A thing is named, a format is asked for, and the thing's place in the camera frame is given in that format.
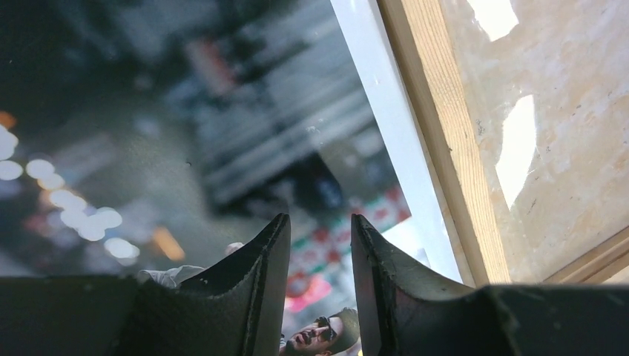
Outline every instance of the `man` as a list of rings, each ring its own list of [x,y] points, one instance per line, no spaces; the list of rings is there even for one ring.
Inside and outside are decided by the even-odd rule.
[[[360,336],[358,313],[344,308],[331,317],[319,317],[294,333],[286,345],[280,344],[279,356],[330,356],[346,351]]]

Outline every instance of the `wood grain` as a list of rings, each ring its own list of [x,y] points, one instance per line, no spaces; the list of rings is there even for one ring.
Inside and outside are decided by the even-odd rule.
[[[603,283],[629,266],[629,227],[548,277],[546,283]]]
[[[475,284],[510,282],[501,236],[438,0],[379,6]]]

